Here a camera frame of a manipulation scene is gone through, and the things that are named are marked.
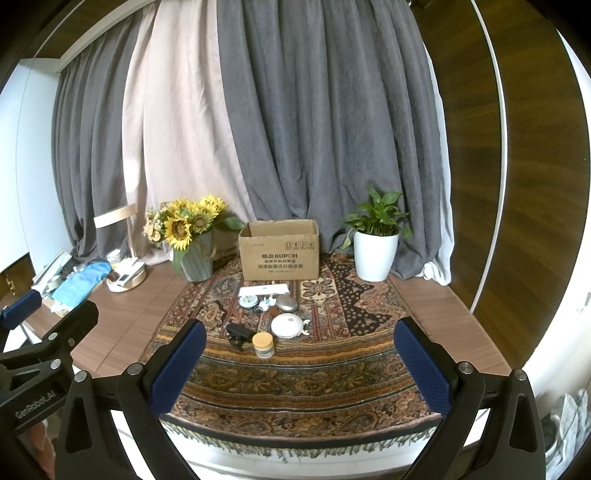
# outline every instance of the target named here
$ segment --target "gray curtain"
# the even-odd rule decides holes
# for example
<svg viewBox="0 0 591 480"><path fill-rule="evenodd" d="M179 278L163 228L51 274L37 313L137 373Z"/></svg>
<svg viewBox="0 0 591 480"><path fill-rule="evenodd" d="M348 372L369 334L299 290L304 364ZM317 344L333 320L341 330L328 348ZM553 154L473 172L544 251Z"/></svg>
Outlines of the gray curtain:
<svg viewBox="0 0 591 480"><path fill-rule="evenodd" d="M314 218L324 251L368 185L402 190L412 238L393 270L441 245L441 149L423 42L404 0L219 1L226 106L257 218Z"/></svg>
<svg viewBox="0 0 591 480"><path fill-rule="evenodd" d="M109 29L62 71L53 115L53 170L72 254L127 249L126 224L94 217L125 205L121 122L125 80L142 13Z"/></svg>

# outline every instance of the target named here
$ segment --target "wooden floor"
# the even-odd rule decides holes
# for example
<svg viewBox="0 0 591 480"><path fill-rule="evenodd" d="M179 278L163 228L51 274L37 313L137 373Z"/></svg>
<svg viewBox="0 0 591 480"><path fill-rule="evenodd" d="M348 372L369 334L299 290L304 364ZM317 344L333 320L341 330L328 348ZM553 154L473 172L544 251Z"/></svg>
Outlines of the wooden floor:
<svg viewBox="0 0 591 480"><path fill-rule="evenodd" d="M396 282L432 340L442 344L456 361L467 360L482 372L509 373L501 353L451 289L422 278ZM90 296L99 308L99 324L72 352L74 364L93 376L120 374L139 359L186 283L167 262L150 267L146 281L129 292L99 288ZM41 336L58 320L42 306L28 324Z"/></svg>

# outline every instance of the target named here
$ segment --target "yellow lid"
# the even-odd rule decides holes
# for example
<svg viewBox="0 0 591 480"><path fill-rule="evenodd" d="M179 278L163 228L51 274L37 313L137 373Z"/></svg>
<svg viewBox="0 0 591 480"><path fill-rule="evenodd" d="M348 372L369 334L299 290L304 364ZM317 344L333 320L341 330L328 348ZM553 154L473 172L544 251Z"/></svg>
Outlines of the yellow lid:
<svg viewBox="0 0 591 480"><path fill-rule="evenodd" d="M259 350L265 350L273 345L273 335L267 332L257 333L252 337L252 344Z"/></svg>

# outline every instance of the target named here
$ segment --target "patterned rug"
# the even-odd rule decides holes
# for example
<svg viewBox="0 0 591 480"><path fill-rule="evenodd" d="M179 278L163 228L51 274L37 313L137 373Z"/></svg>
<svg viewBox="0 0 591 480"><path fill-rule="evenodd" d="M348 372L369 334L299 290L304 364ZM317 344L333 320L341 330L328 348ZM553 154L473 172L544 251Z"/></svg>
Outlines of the patterned rug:
<svg viewBox="0 0 591 480"><path fill-rule="evenodd" d="M163 417L168 429L256 452L247 447L391 444L424 437L439 422L394 349L394 324L415 316L393 278L368 283L356 276L350 255L321 257L318 280L287 282L300 302L298 314L311 320L310 335L276 340L276 353L266 360L255 356L252 345L234 349L223 328L231 321L270 332L268 312L238 305L240 287L256 283L243 280L239 256L227 257L212 278L189 283L164 316L142 362L190 317L208 332L204 355Z"/></svg>

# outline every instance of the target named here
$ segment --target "small round container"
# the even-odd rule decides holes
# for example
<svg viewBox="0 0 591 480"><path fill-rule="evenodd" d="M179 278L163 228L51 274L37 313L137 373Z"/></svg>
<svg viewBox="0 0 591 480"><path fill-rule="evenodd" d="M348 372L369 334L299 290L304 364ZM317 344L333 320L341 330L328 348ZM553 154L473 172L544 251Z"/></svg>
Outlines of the small round container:
<svg viewBox="0 0 591 480"><path fill-rule="evenodd" d="M279 295L275 299L275 305L284 313L295 313L300 308L300 304L297 300L289 295Z"/></svg>
<svg viewBox="0 0 591 480"><path fill-rule="evenodd" d="M117 267L118 264L121 263L123 260L123 252L119 248L115 248L115 250L107 253L107 262L111 264L111 268L113 270Z"/></svg>
<svg viewBox="0 0 591 480"><path fill-rule="evenodd" d="M258 297L256 295L245 295L238 299L238 303L243 309L251 309L258 303Z"/></svg>
<svg viewBox="0 0 591 480"><path fill-rule="evenodd" d="M47 291L54 291L57 287L59 287L64 282L64 277L61 275L54 275L51 279L47 282Z"/></svg>
<svg viewBox="0 0 591 480"><path fill-rule="evenodd" d="M259 332L252 337L252 344L258 358L269 358L275 354L273 335L267 332Z"/></svg>

